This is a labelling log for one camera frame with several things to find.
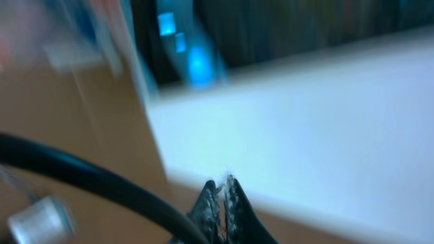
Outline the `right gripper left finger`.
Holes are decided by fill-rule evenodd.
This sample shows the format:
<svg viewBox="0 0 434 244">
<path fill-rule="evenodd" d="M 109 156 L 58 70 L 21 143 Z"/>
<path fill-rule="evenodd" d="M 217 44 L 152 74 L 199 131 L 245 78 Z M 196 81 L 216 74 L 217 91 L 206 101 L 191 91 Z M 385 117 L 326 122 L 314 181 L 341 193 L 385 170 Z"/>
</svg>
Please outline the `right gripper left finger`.
<svg viewBox="0 0 434 244">
<path fill-rule="evenodd" d="M 215 181 L 208 180 L 204 184 L 186 217 L 204 234 L 209 243 L 224 243 L 224 237 L 219 233 L 220 207 Z"/>
</svg>

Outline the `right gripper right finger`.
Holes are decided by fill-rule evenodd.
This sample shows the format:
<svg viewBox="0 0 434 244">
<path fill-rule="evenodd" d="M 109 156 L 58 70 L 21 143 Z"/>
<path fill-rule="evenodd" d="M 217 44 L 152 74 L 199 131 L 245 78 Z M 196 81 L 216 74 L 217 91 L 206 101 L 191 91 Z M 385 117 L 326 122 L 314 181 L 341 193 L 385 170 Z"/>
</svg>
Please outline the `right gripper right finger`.
<svg viewBox="0 0 434 244">
<path fill-rule="evenodd" d="M 239 181 L 233 175 L 226 178 L 224 208 L 227 243 L 277 244 L 256 215 Z"/>
</svg>

